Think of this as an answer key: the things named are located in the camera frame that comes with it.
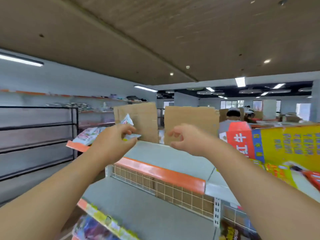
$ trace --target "white snack package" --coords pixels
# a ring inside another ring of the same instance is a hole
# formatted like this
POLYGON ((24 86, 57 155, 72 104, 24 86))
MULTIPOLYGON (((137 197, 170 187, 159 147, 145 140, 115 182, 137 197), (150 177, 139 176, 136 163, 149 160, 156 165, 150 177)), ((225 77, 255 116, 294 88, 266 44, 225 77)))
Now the white snack package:
MULTIPOLYGON (((130 124, 130 125, 134 125, 132 119, 130 118, 130 115, 127 113, 127 115, 124 117, 124 119, 121 121, 120 124, 130 124)), ((138 135, 138 134, 131 134, 131 135, 125 135, 124 138, 122 140, 124 141, 128 141, 130 140, 131 138, 134 138, 134 137, 141 137, 141 135, 138 135)))
POLYGON ((78 142, 86 146, 91 145, 97 138, 98 134, 104 129, 105 127, 94 127, 85 129, 79 135, 77 135, 77 137, 74 138, 72 142, 78 142))

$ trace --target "tube light fixture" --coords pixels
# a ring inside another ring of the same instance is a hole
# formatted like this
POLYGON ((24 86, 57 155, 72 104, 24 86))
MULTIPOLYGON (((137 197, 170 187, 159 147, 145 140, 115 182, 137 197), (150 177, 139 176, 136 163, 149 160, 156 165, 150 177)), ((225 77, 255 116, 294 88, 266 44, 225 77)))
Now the tube light fixture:
POLYGON ((283 85, 285 85, 285 83, 279 83, 279 84, 276 85, 273 89, 281 88, 283 85))
POLYGON ((35 61, 35 60, 29 60, 29 59, 25 59, 25 58, 19 58, 17 56, 8 56, 8 55, 6 55, 4 53, 0 53, 0 59, 15 61, 15 62, 18 62, 18 63, 23 63, 23 64, 32 65, 32 66, 36 66, 36 67, 42 67, 43 66, 43 62, 35 61))
POLYGON ((245 87, 245 86, 246 86, 246 80, 245 80, 245 77, 244 77, 244 76, 242 76, 242 77, 236 77, 236 78, 235 78, 235 82, 237 83, 238 88, 241 88, 241 87, 245 87))
POLYGON ((210 92, 214 92, 214 89, 212 88, 206 88, 206 89, 208 89, 210 92))
POLYGON ((143 89, 143 90, 147 90, 147 91, 150 91, 150 92, 158 92, 157 90, 154 90, 154 89, 151 89, 151 88, 146 88, 146 87, 142 87, 142 86, 134 86, 135 88, 140 88, 140 89, 143 89))

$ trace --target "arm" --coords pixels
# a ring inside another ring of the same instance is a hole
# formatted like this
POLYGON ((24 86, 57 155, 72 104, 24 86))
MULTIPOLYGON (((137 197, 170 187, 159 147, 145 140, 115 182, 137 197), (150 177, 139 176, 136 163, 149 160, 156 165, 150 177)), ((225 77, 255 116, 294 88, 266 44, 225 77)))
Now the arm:
POLYGON ((105 129, 90 149, 28 192, 0 208, 3 239, 53 239, 96 175, 120 160, 137 139, 122 141, 131 134, 129 124, 105 129))
POLYGON ((319 238, 318 202, 195 126, 176 126, 169 135, 181 135, 173 148, 206 157, 217 167, 263 240, 319 238))

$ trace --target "brown ceiling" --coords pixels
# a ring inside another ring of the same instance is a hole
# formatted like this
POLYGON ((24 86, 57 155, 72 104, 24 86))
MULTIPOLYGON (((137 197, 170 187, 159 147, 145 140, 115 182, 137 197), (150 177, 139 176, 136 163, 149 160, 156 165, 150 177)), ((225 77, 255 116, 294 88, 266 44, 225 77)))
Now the brown ceiling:
POLYGON ((320 70, 320 0, 279 1, 2 0, 0 47, 150 85, 320 70))

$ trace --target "right hand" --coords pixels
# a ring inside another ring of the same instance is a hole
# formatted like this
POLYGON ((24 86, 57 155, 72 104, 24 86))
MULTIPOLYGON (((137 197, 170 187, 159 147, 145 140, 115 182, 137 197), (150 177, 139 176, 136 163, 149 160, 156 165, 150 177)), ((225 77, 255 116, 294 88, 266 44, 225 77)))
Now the right hand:
POLYGON ((214 137, 190 124, 175 126, 168 136, 180 137, 180 141, 171 142, 174 149, 185 151, 193 156, 206 157, 206 151, 213 145, 214 137))

